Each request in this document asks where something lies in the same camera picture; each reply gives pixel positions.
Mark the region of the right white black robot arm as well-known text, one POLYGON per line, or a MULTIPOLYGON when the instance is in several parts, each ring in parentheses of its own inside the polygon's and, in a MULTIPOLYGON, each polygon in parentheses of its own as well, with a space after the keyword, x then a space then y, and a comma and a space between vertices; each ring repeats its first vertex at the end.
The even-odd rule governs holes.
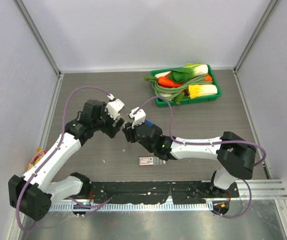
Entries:
POLYGON ((152 123, 133 126, 128 122, 122 129, 130 143, 139 143, 149 153, 163 161, 181 159, 206 159, 218 161, 221 169, 216 170, 210 181, 212 196, 222 197, 236 180, 253 177, 257 150, 233 132, 211 139, 183 139, 163 134, 160 127, 152 123))

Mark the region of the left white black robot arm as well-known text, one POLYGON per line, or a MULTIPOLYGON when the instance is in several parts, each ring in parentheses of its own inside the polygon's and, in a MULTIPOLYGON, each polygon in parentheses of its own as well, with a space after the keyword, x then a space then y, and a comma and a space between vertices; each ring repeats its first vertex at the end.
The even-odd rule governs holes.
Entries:
POLYGON ((17 218, 23 213, 40 221, 54 203, 70 196, 80 200, 89 196, 91 181, 85 175, 74 172, 59 182, 53 182, 53 178, 95 132, 101 131, 114 138, 125 122, 120 116, 123 108, 120 99, 108 103, 88 100, 77 118, 65 125, 64 132, 42 159, 24 175, 10 178, 9 202, 16 209, 17 218))

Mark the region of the blue stapler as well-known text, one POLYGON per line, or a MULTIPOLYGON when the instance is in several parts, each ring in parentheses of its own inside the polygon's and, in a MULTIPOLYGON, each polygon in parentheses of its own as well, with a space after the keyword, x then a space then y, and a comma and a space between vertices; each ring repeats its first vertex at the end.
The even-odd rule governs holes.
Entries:
POLYGON ((148 125, 149 127, 155 127, 155 125, 154 125, 152 122, 148 121, 148 120, 145 120, 144 123, 145 123, 146 125, 148 125))

